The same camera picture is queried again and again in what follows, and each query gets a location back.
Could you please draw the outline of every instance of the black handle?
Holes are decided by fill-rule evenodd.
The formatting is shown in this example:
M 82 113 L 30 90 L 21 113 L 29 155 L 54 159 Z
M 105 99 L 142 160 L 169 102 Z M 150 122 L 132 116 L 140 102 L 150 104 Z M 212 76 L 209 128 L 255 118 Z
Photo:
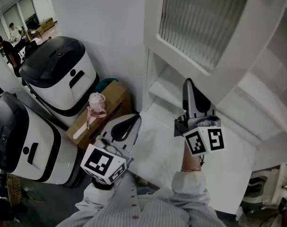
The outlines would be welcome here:
M 80 71 L 75 75 L 75 77 L 73 77 L 72 80 L 69 82 L 70 88 L 72 88 L 72 87 L 76 84 L 76 82 L 78 82 L 79 79 L 80 79 L 84 74 L 85 74 L 85 73 L 84 73 L 82 70 L 80 70 Z
M 37 150 L 38 143 L 33 143 L 28 156 L 28 163 L 32 164 Z

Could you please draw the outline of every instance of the woven basket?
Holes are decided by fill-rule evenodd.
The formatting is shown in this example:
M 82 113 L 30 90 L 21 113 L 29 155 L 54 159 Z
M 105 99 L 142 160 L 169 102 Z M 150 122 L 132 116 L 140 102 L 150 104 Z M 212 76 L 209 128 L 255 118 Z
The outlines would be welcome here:
M 11 207 L 20 203 L 21 191 L 20 191 L 20 180 L 10 174 L 8 174 L 8 195 Z

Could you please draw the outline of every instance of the striped sleeve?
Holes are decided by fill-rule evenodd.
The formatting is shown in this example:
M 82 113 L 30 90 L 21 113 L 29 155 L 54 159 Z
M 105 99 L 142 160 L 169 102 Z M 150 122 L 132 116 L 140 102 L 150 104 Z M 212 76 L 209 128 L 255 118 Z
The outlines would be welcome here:
M 83 200 L 75 206 L 80 210 L 65 219 L 57 227 L 82 227 L 107 205 L 115 194 L 115 189 L 102 190 L 90 184 L 83 193 Z
M 214 209 L 208 206 L 209 192 L 202 172 L 177 172 L 172 181 L 173 196 L 170 203 L 190 215 L 191 226 L 224 227 Z

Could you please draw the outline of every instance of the cardboard box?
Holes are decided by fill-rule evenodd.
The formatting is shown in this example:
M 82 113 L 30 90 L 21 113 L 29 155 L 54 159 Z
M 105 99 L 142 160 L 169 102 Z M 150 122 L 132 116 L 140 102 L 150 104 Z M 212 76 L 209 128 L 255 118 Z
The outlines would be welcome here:
M 107 116 L 94 119 L 90 129 L 87 130 L 87 110 L 85 110 L 67 131 L 67 136 L 82 149 L 87 149 L 90 143 L 94 143 L 96 136 L 110 120 L 131 113 L 130 93 L 121 83 L 112 81 L 101 93 L 106 97 Z
M 53 18 L 49 17 L 49 18 L 46 18 L 44 21 L 42 21 L 39 25 L 41 26 L 42 30 L 45 32 L 49 28 L 53 27 L 55 24 L 54 24 Z

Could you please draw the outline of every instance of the person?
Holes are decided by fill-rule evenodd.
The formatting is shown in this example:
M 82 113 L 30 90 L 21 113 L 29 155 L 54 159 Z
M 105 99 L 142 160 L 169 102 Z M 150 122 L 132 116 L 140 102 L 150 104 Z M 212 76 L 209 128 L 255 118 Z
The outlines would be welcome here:
M 20 77 L 19 67 L 20 67 L 20 56 L 16 51 L 15 47 L 11 45 L 10 42 L 5 41 L 0 36 L 0 48 L 3 48 L 3 51 L 8 59 L 8 62 L 13 66 L 14 73 L 17 77 Z
M 11 35 L 10 42 L 16 46 L 21 41 L 21 37 L 23 36 L 24 31 L 21 27 L 15 26 L 13 23 L 10 23 L 9 27 Z
M 106 185 L 92 178 L 77 203 L 80 210 L 57 227 L 224 227 L 210 201 L 200 157 L 185 146 L 182 168 L 172 180 L 172 191 L 159 189 L 142 195 L 130 173 Z

